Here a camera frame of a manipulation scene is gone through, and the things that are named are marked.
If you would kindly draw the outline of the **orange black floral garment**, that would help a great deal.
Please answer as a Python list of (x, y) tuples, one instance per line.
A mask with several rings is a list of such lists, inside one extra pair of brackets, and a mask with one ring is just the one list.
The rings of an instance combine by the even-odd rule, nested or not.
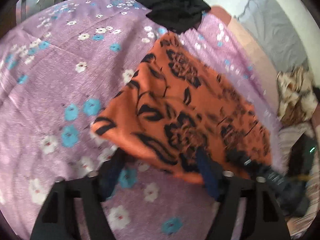
[(127, 154), (176, 178), (201, 184), (196, 150), (242, 178), (229, 150), (272, 163), (270, 133), (254, 106), (169, 32), (156, 41), (132, 79), (108, 103), (92, 131)]

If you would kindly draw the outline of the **striped floral pillow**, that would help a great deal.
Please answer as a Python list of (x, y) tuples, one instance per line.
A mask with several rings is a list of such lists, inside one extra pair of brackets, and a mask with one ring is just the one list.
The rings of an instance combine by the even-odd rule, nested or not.
[[(279, 132), (279, 148), (281, 152), (281, 164), (286, 173), (288, 171), (291, 147), (301, 137), (301, 135), (316, 140), (316, 133), (309, 122), (304, 122), (296, 126), (290, 126)], [(297, 175), (293, 177), (294, 182), (305, 184), (305, 194), (310, 203), (306, 214), (303, 217), (289, 217), (287, 226), (292, 239), (303, 236), (316, 218), (319, 211), (319, 151), (314, 150), (314, 159), (309, 175)]]

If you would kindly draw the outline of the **cream brown floral blanket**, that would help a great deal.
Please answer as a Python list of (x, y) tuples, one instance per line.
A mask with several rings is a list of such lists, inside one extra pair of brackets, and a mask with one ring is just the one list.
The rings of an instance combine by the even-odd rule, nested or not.
[(312, 85), (313, 77), (303, 66), (291, 72), (278, 73), (278, 119), (284, 127), (311, 119), (318, 105)]

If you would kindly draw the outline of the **pink mattress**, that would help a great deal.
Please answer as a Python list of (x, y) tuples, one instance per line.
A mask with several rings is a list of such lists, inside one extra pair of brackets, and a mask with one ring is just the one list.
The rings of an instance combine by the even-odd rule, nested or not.
[(259, 85), (261, 85), (264, 98), (277, 114), (279, 107), (279, 93), (277, 87), (277, 72), (265, 52), (251, 36), (251, 34), (222, 7), (214, 5), (211, 14), (219, 18), (233, 33), (235, 38), (244, 48), (249, 60), (253, 63), (253, 74)]

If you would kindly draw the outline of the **purple floral bed sheet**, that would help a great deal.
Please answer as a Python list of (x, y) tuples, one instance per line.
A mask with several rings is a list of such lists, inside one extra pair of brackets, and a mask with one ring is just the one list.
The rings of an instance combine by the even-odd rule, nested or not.
[[(1, 212), (29, 239), (57, 177), (96, 170), (114, 144), (91, 124), (166, 29), (135, 0), (68, 0), (1, 40)], [(214, 218), (204, 187), (129, 164), (105, 215), (117, 239), (204, 239)]]

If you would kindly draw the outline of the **grey-blue pillow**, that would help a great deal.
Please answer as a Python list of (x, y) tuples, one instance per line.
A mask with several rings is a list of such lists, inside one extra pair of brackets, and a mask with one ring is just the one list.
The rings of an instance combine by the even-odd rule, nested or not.
[(308, 56), (294, 26), (276, 0), (248, 0), (237, 17), (279, 72), (302, 66), (309, 69)]

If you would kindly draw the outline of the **black crumpled garment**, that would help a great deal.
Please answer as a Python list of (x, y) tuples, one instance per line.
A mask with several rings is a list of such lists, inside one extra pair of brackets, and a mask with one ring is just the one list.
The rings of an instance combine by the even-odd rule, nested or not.
[(204, 0), (135, 0), (150, 10), (146, 17), (176, 34), (195, 27), (211, 7)]

